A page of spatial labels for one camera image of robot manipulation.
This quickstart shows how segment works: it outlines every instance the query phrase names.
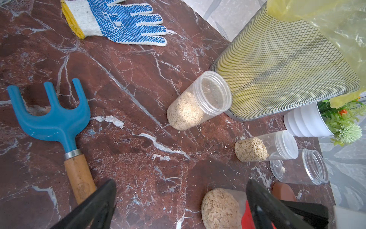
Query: orange flower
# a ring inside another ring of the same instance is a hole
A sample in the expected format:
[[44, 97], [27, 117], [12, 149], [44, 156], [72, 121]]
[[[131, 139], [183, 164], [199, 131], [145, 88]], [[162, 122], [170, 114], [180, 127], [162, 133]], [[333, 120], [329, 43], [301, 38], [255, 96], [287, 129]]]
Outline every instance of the orange flower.
[[343, 109], [343, 110], [339, 111], [339, 114], [340, 114], [340, 115], [347, 114], [347, 113], [348, 113], [348, 112], [347, 112], [347, 110], [346, 110], [346, 109]]

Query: jar opening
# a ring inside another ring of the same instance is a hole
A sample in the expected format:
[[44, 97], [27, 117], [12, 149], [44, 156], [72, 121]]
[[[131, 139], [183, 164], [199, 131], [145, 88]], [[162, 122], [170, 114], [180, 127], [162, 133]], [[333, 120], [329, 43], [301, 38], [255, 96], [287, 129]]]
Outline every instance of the jar opening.
[[328, 171], [319, 152], [316, 150], [304, 150], [302, 157], [306, 172], [312, 182], [316, 185], [328, 183]]
[[231, 92], [223, 77], [214, 71], [205, 71], [193, 83], [193, 95], [199, 107], [216, 116], [231, 106]]

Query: rake tine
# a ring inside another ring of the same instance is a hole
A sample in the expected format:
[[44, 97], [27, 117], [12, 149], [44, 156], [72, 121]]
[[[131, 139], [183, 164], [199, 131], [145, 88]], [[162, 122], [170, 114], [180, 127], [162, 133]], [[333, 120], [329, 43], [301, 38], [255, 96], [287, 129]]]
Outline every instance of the rake tine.
[[61, 108], [61, 105], [57, 98], [53, 84], [51, 82], [45, 82], [43, 85], [45, 86], [48, 100], [49, 100], [49, 103], [51, 104], [51, 109]]
[[78, 94], [79, 101], [80, 101], [78, 107], [84, 107], [85, 105], [89, 106], [88, 101], [87, 101], [86, 96], [85, 96], [85, 93], [84, 93], [84, 90], [81, 87], [80, 80], [77, 79], [77, 78], [74, 78], [72, 80], [72, 82], [74, 83], [74, 87], [75, 87], [76, 93]]
[[13, 104], [15, 115], [18, 117], [18, 120], [30, 120], [32, 118], [35, 118], [35, 116], [29, 114], [27, 109], [25, 108], [19, 88], [17, 86], [11, 85], [8, 86], [7, 89], [9, 92], [11, 103]]

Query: blue dotted glove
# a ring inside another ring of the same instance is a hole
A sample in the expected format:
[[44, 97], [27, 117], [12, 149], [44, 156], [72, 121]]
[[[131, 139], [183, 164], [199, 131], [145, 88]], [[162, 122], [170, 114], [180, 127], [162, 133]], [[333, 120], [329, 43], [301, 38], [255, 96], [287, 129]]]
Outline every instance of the blue dotted glove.
[[62, 0], [62, 11], [80, 38], [104, 36], [121, 44], [165, 46], [167, 29], [147, 4], [117, 4], [124, 0]]

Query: clear plastic jar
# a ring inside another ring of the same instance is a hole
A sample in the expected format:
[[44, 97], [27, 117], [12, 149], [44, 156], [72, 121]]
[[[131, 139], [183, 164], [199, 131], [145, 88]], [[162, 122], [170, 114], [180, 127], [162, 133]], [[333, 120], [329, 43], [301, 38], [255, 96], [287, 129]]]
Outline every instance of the clear plastic jar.
[[206, 193], [201, 205], [206, 229], [241, 229], [246, 209], [245, 192], [215, 188]]
[[272, 160], [270, 166], [283, 183], [320, 185], [329, 181], [323, 157], [316, 150], [300, 149], [297, 159]]
[[287, 130], [239, 140], [235, 154], [242, 162], [289, 160], [299, 155], [296, 140]]
[[214, 71], [205, 71], [168, 108], [169, 124], [188, 130], [231, 106], [231, 92], [225, 80]]

